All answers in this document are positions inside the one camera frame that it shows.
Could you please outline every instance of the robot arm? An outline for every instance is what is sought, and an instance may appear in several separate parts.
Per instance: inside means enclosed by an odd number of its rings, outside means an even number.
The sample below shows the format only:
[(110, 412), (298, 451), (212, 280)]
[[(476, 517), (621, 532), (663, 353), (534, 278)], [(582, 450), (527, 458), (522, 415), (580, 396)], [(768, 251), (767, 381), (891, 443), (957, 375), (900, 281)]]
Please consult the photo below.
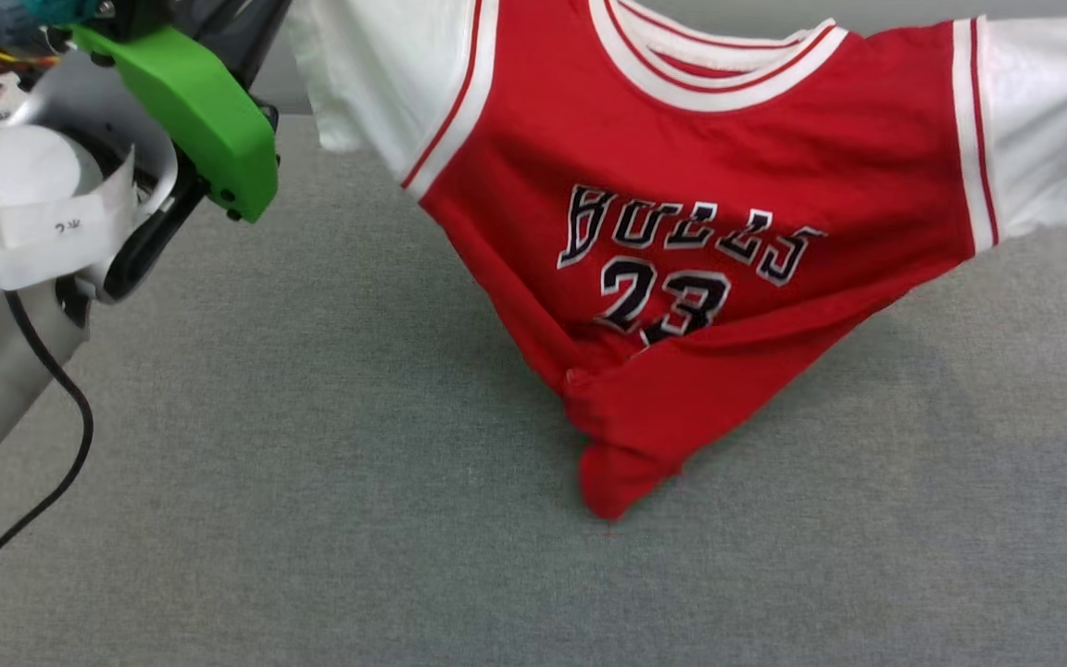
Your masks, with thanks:
[[(140, 287), (204, 198), (251, 222), (270, 204), (277, 113), (246, 90), (288, 3), (94, 4), (93, 17), (55, 32), (78, 46), (59, 64), (20, 85), (0, 77), (0, 443), (52, 379), (3, 290), (17, 291), (63, 366), (89, 337), (90, 304)], [(171, 66), (186, 57), (208, 81)], [(245, 115), (207, 117), (219, 95)]]

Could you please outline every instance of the gray wall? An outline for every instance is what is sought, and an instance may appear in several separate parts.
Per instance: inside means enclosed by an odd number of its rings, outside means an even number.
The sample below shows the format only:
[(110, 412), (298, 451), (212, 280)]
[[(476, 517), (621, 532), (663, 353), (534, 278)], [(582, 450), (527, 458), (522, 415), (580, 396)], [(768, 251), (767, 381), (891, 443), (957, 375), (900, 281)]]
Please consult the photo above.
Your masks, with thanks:
[[(743, 37), (782, 37), (827, 17), (872, 33), (901, 25), (923, 25), (953, 17), (1049, 17), (1067, 14), (1067, 3), (1050, 0), (641, 0), (696, 29)], [(307, 94), (285, 35), (267, 60), (255, 92), (277, 101), (285, 113), (308, 113)]]

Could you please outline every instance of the black cable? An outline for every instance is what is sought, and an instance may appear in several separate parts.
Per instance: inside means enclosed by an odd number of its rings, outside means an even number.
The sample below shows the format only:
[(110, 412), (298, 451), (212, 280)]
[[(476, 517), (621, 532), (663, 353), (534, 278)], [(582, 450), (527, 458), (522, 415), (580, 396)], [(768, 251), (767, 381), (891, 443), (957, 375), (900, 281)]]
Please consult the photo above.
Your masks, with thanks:
[(58, 502), (61, 496), (68, 490), (68, 487), (73, 486), (76, 481), (77, 474), (81, 473), (81, 469), (84, 466), (85, 459), (89, 459), (89, 448), (93, 445), (93, 410), (90, 409), (89, 400), (85, 398), (84, 393), (77, 387), (73, 379), (65, 375), (64, 369), (60, 367), (59, 361), (52, 358), (52, 353), (47, 350), (47, 346), (44, 346), (44, 342), (35, 333), (35, 328), (31, 322), (31, 318), (27, 317), (27, 311), (25, 305), (22, 305), (22, 300), (18, 298), (17, 291), (5, 291), (5, 300), (7, 300), (7, 306), (11, 308), (11, 315), (14, 317), (18, 330), (27, 338), (27, 345), (31, 347), (33, 353), (38, 358), (41, 363), (44, 364), (44, 368), (47, 368), (48, 372), (51, 372), (54, 377), (57, 383), (68, 393), (68, 396), (73, 397), (76, 401), (78, 409), (81, 409), (81, 420), (84, 422), (84, 432), (81, 434), (81, 448), (77, 451), (77, 459), (73, 463), (73, 467), (68, 470), (65, 474), (64, 480), (60, 481), (59, 487), (55, 488), (51, 494), (48, 494), (43, 502), (39, 502), (35, 508), (25, 515), (25, 518), (17, 521), (10, 530), (5, 531), (2, 537), (0, 537), (0, 550), (3, 549), (7, 542), (14, 539), (18, 533), (22, 531), (23, 528), (29, 526), (32, 521), (43, 514), (47, 508), (52, 507), (52, 504)]

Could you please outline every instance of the gray fabric surface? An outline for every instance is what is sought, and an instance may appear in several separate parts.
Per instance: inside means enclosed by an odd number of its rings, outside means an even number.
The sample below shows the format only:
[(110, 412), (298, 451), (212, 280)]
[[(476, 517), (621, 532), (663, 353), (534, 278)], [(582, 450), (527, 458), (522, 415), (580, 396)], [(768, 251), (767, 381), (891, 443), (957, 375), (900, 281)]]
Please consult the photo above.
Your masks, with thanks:
[[(608, 526), (436, 225), (285, 118), (71, 363), (81, 481), (0, 556), (5, 666), (1067, 667), (1067, 232), (863, 325)], [(80, 434), (49, 390), (0, 531)]]

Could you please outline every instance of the red stripe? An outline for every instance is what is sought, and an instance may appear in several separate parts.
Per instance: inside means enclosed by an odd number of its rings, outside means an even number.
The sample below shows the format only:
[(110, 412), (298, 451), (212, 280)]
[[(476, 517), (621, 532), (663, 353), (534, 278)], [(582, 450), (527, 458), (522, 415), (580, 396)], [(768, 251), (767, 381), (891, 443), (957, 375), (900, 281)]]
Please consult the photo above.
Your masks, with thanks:
[(724, 42), (718, 42), (715, 41), (715, 38), (702, 38), (698, 37), (698, 35), (682, 32), (681, 30), (676, 29), (676, 27), (667, 25), (664, 21), (657, 20), (657, 18), (649, 16), (649, 14), (643, 13), (642, 11), (634, 7), (634, 5), (632, 4), (620, 3), (620, 5), (621, 7), (634, 13), (637, 17), (640, 18), (640, 20), (649, 22), (649, 25), (655, 25), (656, 27), (659, 27), (659, 29), (665, 30), (666, 32), (676, 34), (679, 37), (688, 38), (690, 42), (698, 42), (699, 44), (706, 44), (707, 46), (722, 46), (724, 47), (724, 49), (770, 50), (770, 49), (789, 49), (790, 46), (796, 46), (801, 42), (800, 38), (795, 38), (795, 41), (793, 42), (790, 42), (787, 44), (780, 44), (779, 46), (766, 46), (766, 44), (735, 44), (734, 43), (735, 41), (733, 38), (728, 38)]
[(780, 68), (778, 68), (778, 70), (768, 74), (768, 76), (763, 76), (763, 77), (760, 77), (760, 79), (752, 80), (752, 81), (747, 81), (747, 83), (742, 83), (742, 84), (738, 84), (738, 85), (730, 85), (730, 88), (701, 88), (700, 85), (695, 85), (692, 83), (685, 83), (685, 81), (679, 81), (676, 79), (673, 79), (672, 76), (669, 76), (669, 74), (666, 74), (666, 73), (662, 72), (660, 68), (656, 67), (655, 64), (649, 62), (648, 59), (644, 59), (643, 53), (641, 53), (639, 49), (636, 49), (635, 44), (632, 43), (632, 38), (628, 37), (627, 33), (623, 32), (623, 29), (620, 26), (620, 20), (615, 15), (615, 9), (611, 7), (611, 0), (605, 0), (604, 4), (607, 6), (608, 16), (611, 18), (611, 25), (614, 25), (615, 29), (617, 30), (617, 32), (620, 33), (620, 38), (623, 38), (623, 43), (627, 44), (628, 50), (631, 50), (632, 52), (634, 52), (634, 54), (636, 55), (636, 58), (646, 67), (648, 67), (653, 73), (655, 73), (656, 76), (662, 77), (662, 79), (665, 79), (665, 80), (669, 81), (670, 83), (672, 83), (674, 85), (678, 85), (678, 88), (685, 88), (686, 90), (692, 90), (692, 92), (695, 92), (695, 93), (711, 93), (711, 94), (733, 93), (733, 92), (736, 92), (736, 90), (744, 90), (745, 88), (752, 88), (753, 85), (758, 85), (758, 84), (763, 83), (764, 81), (767, 81), (769, 79), (775, 79), (781, 73), (783, 73), (784, 70), (787, 70), (787, 68), (793, 67), (793, 65), (796, 65), (796, 63), (801, 62), (801, 60), (805, 59), (805, 55), (808, 55), (810, 53), (810, 51), (812, 51), (813, 49), (816, 49), (817, 44), (821, 44), (822, 41), (823, 41), (823, 38), (826, 38), (826, 35), (830, 34), (830, 32), (833, 30), (833, 26), (826, 27), (826, 29), (822, 31), (822, 34), (818, 34), (817, 37), (814, 38), (810, 43), (810, 45), (805, 48), (803, 51), (801, 51), (800, 53), (798, 53), (795, 59), (790, 60), (790, 62), (787, 62), (787, 63), (784, 63), (783, 67), (780, 67)]
[(414, 169), (411, 169), (410, 176), (405, 177), (402, 181), (402, 189), (411, 186), (414, 182), (414, 178), (418, 176), (418, 171), (423, 170), (423, 165), (427, 164), (427, 160), (431, 157), (431, 153), (435, 149), (435, 146), (444, 139), (447, 134), (448, 128), (452, 126), (453, 120), (459, 114), (460, 107), (463, 106), (463, 98), (467, 97), (467, 90), (472, 85), (472, 75), (475, 73), (475, 52), (477, 52), (477, 47), (479, 44), (480, 36), (480, 14), (483, 12), (483, 0), (477, 0), (475, 3), (475, 16), (472, 18), (472, 50), (466, 57), (466, 75), (463, 75), (463, 84), (460, 88), (459, 96), (456, 97), (456, 102), (452, 106), (452, 110), (444, 118), (444, 125), (439, 128), (435, 132), (435, 138), (427, 145), (427, 149), (423, 152), (423, 157), (418, 158), (418, 161), (414, 164)]
[(978, 81), (982, 72), (978, 68), (978, 21), (970, 21), (970, 80), (974, 86), (974, 122), (978, 127), (978, 166), (982, 170), (983, 193), (986, 194), (986, 211), (990, 215), (990, 232), (993, 244), (999, 244), (999, 220), (994, 217), (994, 194), (990, 187), (990, 173), (986, 169), (986, 124), (982, 115), (982, 85)]

